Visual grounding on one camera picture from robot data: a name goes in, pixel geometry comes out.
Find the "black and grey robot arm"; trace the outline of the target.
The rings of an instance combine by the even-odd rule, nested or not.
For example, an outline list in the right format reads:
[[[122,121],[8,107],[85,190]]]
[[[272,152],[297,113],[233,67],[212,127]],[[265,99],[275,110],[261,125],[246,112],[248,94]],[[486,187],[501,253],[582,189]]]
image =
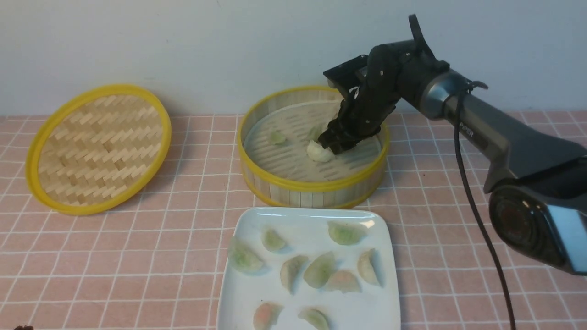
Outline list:
[[[471,94],[486,88],[415,40],[380,44],[324,71],[343,96],[319,143],[335,154],[379,133],[403,99],[431,121],[448,121],[484,155],[493,229],[513,250],[585,275],[586,148],[541,133]]]

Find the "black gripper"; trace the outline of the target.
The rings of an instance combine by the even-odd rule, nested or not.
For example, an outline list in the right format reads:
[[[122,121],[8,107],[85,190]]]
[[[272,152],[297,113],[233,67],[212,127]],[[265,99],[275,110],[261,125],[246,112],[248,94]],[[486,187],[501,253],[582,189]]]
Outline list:
[[[338,155],[357,146],[360,138],[376,134],[400,98],[396,81],[403,67],[400,58],[408,50],[407,42],[395,42],[380,44],[369,52],[365,80],[345,90],[337,121],[330,121],[317,138],[324,149]]]

